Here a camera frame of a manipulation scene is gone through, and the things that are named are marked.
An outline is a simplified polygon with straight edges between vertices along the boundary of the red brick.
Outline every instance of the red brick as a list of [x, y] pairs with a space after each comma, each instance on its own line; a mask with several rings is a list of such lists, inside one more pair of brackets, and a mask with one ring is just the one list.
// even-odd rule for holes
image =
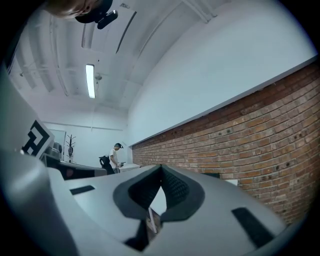
[[270, 144], [270, 138], [264, 138], [262, 140], [259, 140], [259, 147], [263, 147], [268, 144]]
[[274, 171], [273, 167], [270, 167], [270, 168], [261, 170], [261, 174], [262, 175], [271, 174], [273, 171]]
[[314, 63], [134, 145], [133, 162], [239, 179], [240, 188], [292, 223], [308, 210], [320, 180], [319, 93]]
[[230, 162], [221, 162], [220, 163], [220, 167], [221, 168], [232, 167], [232, 166], [234, 166], [232, 161], [230, 161]]
[[196, 154], [197, 158], [215, 157], [218, 155], [217, 151], [203, 152]]
[[221, 156], [231, 154], [230, 148], [221, 149], [221, 150], [218, 150], [218, 152], [219, 152], [219, 155]]
[[272, 184], [272, 182], [271, 181], [265, 181], [265, 182], [261, 182], [260, 184], [259, 184], [259, 187], [260, 188], [266, 188], [266, 187], [271, 187], [273, 184]]
[[219, 174], [221, 173], [220, 169], [203, 169], [205, 174]]
[[239, 179], [239, 183], [240, 184], [249, 184], [249, 183], [252, 183], [252, 178], [241, 178]]
[[249, 183], [249, 184], [240, 184], [238, 185], [239, 187], [241, 187], [243, 190], [251, 190], [251, 189], [257, 189], [259, 188], [259, 184], [257, 183]]
[[233, 179], [234, 174], [233, 173], [222, 173], [221, 174], [221, 179]]
[[259, 176], [259, 175], [261, 175], [261, 172], [259, 170], [246, 171], [246, 172], [240, 172], [240, 173], [233, 174], [235, 179], [248, 178], [248, 177], [254, 177], [254, 176]]
[[234, 166], [250, 165], [253, 163], [257, 163], [259, 161], [260, 161], [260, 157], [255, 156], [255, 157], [250, 157], [250, 158], [245, 158], [245, 159], [233, 161], [233, 165]]
[[308, 152], [310, 150], [310, 146], [307, 144], [301, 148], [298, 148], [297, 150], [293, 151], [290, 156], [291, 158], [297, 158], [301, 155], [303, 155], [304, 153]]
[[261, 161], [266, 161], [272, 158], [272, 153], [263, 154], [260, 157], [261, 157]]
[[317, 120], [318, 120], [317, 115], [313, 115], [313, 116], [309, 117], [307, 120], [303, 121], [302, 122], [302, 126], [303, 126], [303, 128], [305, 128], [305, 127], [311, 125], [312, 123], [314, 123]]
[[240, 139], [237, 139], [235, 143], [239, 146], [239, 145], [251, 142], [251, 139], [252, 139], [251, 137], [240, 138]]
[[252, 121], [249, 121], [246, 123], [246, 127], [250, 128], [250, 127], [254, 127], [257, 126], [259, 124], [265, 123], [267, 121], [269, 121], [271, 119], [271, 115], [270, 114], [266, 114], [264, 116], [258, 117]]
[[239, 158], [249, 158], [249, 157], [252, 157], [251, 151], [246, 151], [239, 154]]
[[295, 145], [294, 144], [290, 144], [288, 146], [285, 146], [285, 147], [283, 147], [281, 149], [278, 149], [278, 150], [274, 151], [272, 154], [273, 154], [273, 157], [276, 158], [278, 156], [287, 154], [287, 153], [291, 152], [294, 149], [295, 149]]
[[259, 162], [253, 165], [254, 169], [263, 169], [269, 166], [274, 166], [279, 163], [278, 158], [271, 159], [269, 161]]
[[238, 154], [228, 154], [217, 157], [217, 162], [228, 162], [239, 158]]
[[220, 163], [214, 162], [214, 163], [199, 163], [200, 168], [219, 168]]
[[190, 164], [188, 164], [188, 163], [176, 163], [175, 164], [175, 166], [177, 166], [177, 167], [190, 167]]

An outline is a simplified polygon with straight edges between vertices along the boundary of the man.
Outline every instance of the man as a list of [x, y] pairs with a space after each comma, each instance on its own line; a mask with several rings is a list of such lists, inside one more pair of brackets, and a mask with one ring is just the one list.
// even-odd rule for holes
[[5, 45], [7, 47], [7, 51], [4, 55], [4, 63], [7, 67], [8, 73], [11, 71], [20, 35], [27, 24], [28, 17], [26, 15], [29, 14], [30, 9], [41, 8], [58, 18], [76, 18], [80, 23], [91, 23], [94, 22], [97, 17], [100, 18], [100, 13], [106, 13], [109, 10], [113, 0], [33, 0], [31, 2], [31, 4], [28, 3], [27, 8], [21, 6], [22, 9], [24, 8], [27, 10], [24, 16], [20, 17], [25, 20], [24, 24], [21, 24], [20, 28], [14, 27], [13, 30], [9, 31], [9, 33], [3, 32], [4, 35], [12, 38], [11, 44]]
[[115, 174], [119, 172], [118, 167], [123, 166], [123, 164], [118, 162], [118, 158], [117, 158], [117, 151], [123, 148], [124, 147], [120, 143], [116, 143], [114, 147], [110, 149], [110, 152], [109, 152], [110, 165]]
[[48, 0], [45, 9], [56, 17], [72, 19], [88, 14], [102, 2], [103, 0]]

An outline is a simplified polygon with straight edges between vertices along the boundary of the white ceiling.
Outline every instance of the white ceiling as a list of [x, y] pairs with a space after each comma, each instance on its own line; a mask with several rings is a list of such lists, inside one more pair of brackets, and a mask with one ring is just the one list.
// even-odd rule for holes
[[[21, 35], [10, 77], [22, 95], [50, 94], [128, 110], [174, 42], [195, 23], [211, 20], [215, 8], [227, 2], [114, 0], [111, 10], [118, 18], [102, 30], [39, 11]], [[95, 66], [95, 99], [88, 95], [86, 64]]]

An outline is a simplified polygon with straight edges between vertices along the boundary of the desk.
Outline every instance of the desk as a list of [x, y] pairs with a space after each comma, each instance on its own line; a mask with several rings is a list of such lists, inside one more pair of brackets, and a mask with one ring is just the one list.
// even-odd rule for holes
[[45, 166], [59, 170], [64, 180], [92, 178], [107, 175], [107, 171], [103, 168], [60, 161], [60, 159], [48, 154], [43, 154], [41, 159]]
[[141, 166], [135, 163], [125, 163], [122, 167], [120, 167], [120, 173], [131, 171], [136, 168], [140, 168]]

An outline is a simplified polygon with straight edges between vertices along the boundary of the fluorescent light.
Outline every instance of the fluorescent light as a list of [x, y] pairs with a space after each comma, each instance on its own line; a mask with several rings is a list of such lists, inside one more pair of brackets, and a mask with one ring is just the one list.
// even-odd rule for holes
[[96, 97], [95, 94], [95, 66], [94, 65], [86, 65], [85, 66], [85, 74], [86, 74], [86, 85], [88, 86], [88, 93], [91, 99]]

